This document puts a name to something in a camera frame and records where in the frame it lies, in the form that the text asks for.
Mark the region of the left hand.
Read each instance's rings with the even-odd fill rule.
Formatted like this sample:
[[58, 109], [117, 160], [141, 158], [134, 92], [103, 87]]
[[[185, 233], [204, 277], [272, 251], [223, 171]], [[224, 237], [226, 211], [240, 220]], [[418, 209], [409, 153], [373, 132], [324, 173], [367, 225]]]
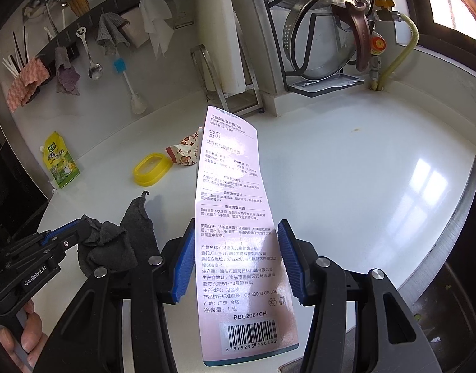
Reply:
[[[7, 328], [0, 327], [0, 343], [14, 364], [22, 372], [32, 372], [48, 340], [48, 336], [43, 332], [43, 322], [40, 316], [35, 312], [33, 300], [26, 302], [23, 306], [23, 310], [26, 313], [26, 324], [23, 328], [21, 338], [16, 341], [15, 337]], [[27, 354], [26, 362], [16, 353], [17, 342]]]

